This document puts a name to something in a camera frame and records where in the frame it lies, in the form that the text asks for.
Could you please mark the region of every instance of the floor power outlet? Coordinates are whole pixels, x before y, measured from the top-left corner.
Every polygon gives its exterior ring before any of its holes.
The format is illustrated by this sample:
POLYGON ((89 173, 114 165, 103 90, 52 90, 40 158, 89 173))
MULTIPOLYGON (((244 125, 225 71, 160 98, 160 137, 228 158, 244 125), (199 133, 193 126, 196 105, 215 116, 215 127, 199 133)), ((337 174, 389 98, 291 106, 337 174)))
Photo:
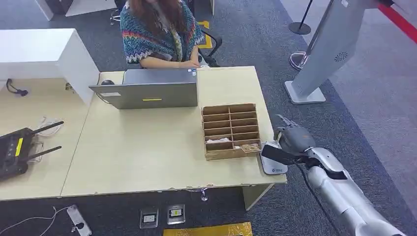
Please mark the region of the floor power outlet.
POLYGON ((74 223, 74 227, 72 227, 72 230, 71 230, 72 232, 77 230, 80 236, 92 235, 92 232, 89 226, 87 225, 80 211, 78 211, 78 208, 76 205, 72 205, 69 208, 67 208, 66 212, 68 213, 69 218, 71 218, 72 223, 74 223))
POLYGON ((149 229, 158 227, 159 209, 145 208, 141 210, 141 218, 139 228, 149 229))
POLYGON ((181 224, 185 222, 185 205, 178 204, 168 206, 168 224, 181 224))

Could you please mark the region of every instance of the dark carpet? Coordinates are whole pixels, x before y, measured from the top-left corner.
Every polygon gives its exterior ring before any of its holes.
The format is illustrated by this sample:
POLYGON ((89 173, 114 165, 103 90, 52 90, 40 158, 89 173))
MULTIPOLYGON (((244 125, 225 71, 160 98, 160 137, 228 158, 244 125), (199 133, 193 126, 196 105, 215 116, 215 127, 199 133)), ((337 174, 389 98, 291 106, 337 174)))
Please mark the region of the dark carpet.
MULTIPOLYGON (((55 17, 46 22, 34 12, 37 9, 28 9, 37 7, 32 1, 6 0, 6 10, 2 11, 7 16, 0 15, 1 29, 76 28, 100 71, 126 68, 118 26, 109 24, 110 11, 55 17)), ((278 0, 217 0, 211 28, 223 36, 224 42, 216 54, 217 61, 223 66, 255 65, 272 124, 280 125, 276 114, 283 114, 309 129, 319 146, 339 158, 384 217, 409 236, 417 236, 416 220, 331 83, 327 81, 321 87, 326 103, 290 103, 283 85, 297 72, 289 66, 288 56, 306 48, 306 44, 287 29, 288 23, 290 18, 278 0)), ((298 169, 290 167, 288 179, 289 184, 275 186, 249 212, 244 210, 240 188, 211 189, 207 202, 201 202, 199 194, 183 191, 1 202, 0 229, 27 217, 52 215, 52 206, 77 204, 94 235, 161 235, 163 228, 245 221, 252 223, 254 235, 335 235, 298 169), (186 204, 187 221, 168 227, 163 208, 178 203, 186 204), (138 209, 149 205, 161 207, 161 226, 139 230, 138 209)), ((341 234, 346 235, 332 216, 341 234)), ((45 220, 27 222, 4 236, 36 236, 48 224, 45 220)), ((70 230, 69 218, 62 213, 46 235, 77 235, 70 230)))

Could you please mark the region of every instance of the gray laptop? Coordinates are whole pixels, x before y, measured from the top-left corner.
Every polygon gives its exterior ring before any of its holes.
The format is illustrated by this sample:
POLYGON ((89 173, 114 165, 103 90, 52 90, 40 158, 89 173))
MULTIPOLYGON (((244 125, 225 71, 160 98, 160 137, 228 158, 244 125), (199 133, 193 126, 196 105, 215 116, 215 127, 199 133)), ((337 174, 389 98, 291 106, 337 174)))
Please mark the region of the gray laptop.
POLYGON ((131 69, 122 85, 89 88, 117 109, 198 106, 195 69, 131 69))

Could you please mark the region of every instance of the white desk partition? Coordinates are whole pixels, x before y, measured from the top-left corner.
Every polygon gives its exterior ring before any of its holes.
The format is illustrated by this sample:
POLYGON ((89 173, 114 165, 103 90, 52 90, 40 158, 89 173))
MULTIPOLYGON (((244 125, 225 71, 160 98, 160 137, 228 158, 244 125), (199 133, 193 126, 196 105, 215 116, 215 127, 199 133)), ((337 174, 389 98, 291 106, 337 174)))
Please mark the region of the white desk partition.
MULTIPOLYGON (((40 10, 45 15, 46 19, 50 21, 54 13, 48 6, 45 0, 35 0, 40 10)), ((68 9, 65 16, 75 16, 90 12, 102 11, 116 8, 114 0, 74 0, 68 9)))
POLYGON ((75 29, 0 30, 0 52, 0 87, 9 78, 64 78, 90 104, 99 71, 75 29))

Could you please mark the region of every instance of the yellow sticker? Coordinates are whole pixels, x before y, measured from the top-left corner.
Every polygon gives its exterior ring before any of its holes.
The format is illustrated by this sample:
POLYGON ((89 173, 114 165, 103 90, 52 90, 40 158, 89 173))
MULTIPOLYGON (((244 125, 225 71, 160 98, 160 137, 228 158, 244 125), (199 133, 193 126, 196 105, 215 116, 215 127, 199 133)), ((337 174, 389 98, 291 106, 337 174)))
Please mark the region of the yellow sticker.
POLYGON ((162 101, 162 98, 145 98, 142 99, 144 102, 150 102, 150 101, 162 101))
POLYGON ((22 148, 22 143, 23 143, 23 138, 19 138, 19 141, 17 142, 16 155, 15 156, 18 156, 20 154, 20 149, 22 148))

